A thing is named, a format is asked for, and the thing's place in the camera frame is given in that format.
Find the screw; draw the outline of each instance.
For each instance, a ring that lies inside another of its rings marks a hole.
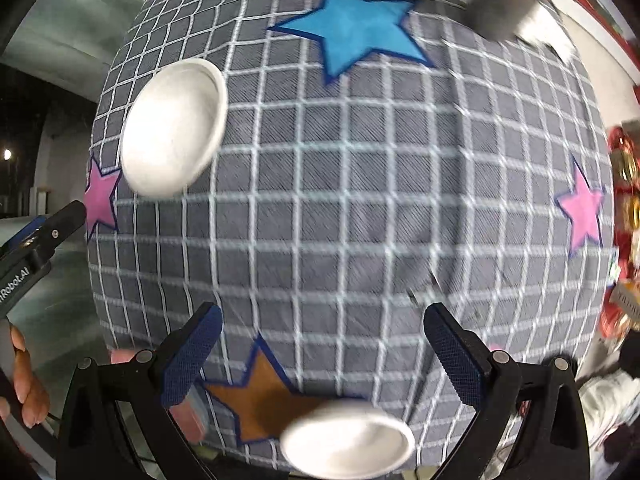
[[[509,354],[507,352],[503,352],[502,350],[497,350],[494,352],[494,361],[500,364],[505,364],[509,362]]]
[[[567,368],[569,367],[569,363],[564,359],[562,359],[561,357],[556,357],[554,359],[554,364],[556,365],[556,368],[558,368],[559,370],[567,370]]]
[[[91,358],[90,357],[85,357],[84,359],[82,359],[82,361],[80,361],[78,363],[78,368],[80,368],[81,370],[86,370],[89,366],[91,366]]]
[[[149,351],[149,350],[143,350],[138,352],[138,355],[136,355],[136,361],[138,361],[139,363],[148,363],[149,361],[151,361],[151,359],[153,358],[153,352]]]

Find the white curtain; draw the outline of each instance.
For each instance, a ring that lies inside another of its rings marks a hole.
[[[0,62],[97,102],[145,0],[37,0]]]

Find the brown star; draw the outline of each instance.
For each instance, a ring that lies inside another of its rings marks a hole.
[[[233,412],[238,444],[278,438],[292,421],[329,400],[297,392],[260,335],[241,384],[207,383],[206,389]]]

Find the plaid fabric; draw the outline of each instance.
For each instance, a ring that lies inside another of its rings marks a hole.
[[[600,116],[577,59],[565,67],[546,50],[484,41],[458,23],[464,0],[422,0],[406,23],[436,69],[375,55],[325,87],[314,42],[266,31],[319,1],[143,6],[98,107],[101,166],[119,164],[130,105],[178,59],[220,67],[228,123],[183,195],[150,202],[120,181],[120,232],[100,226],[88,246],[95,303],[110,348],[143,348],[215,300],[225,327],[204,376],[239,381],[260,331],[301,391],[366,396],[412,428],[415,462],[436,464],[473,412],[406,290],[429,303],[431,269],[487,344],[531,362],[581,358],[612,241]],[[568,260],[554,196],[572,188],[572,155],[607,196],[604,248]],[[288,467],[277,442],[237,449],[230,413],[206,400],[212,446]]]

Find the star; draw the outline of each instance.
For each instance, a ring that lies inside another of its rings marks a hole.
[[[297,391],[259,334],[241,382],[207,381],[205,388],[234,414],[238,446],[278,438],[292,421],[329,400]]]
[[[323,0],[302,16],[269,30],[320,43],[324,82],[329,84],[372,52],[434,64],[401,25],[416,0]]]
[[[86,240],[89,241],[95,233],[98,224],[118,231],[116,213],[113,209],[113,195],[122,176],[122,170],[102,172],[98,161],[91,156],[89,179],[84,191],[84,206],[86,207]]]
[[[574,161],[574,191],[556,198],[556,203],[571,222],[569,257],[590,238],[602,246],[598,212],[604,200],[601,189],[591,189],[578,162]]]

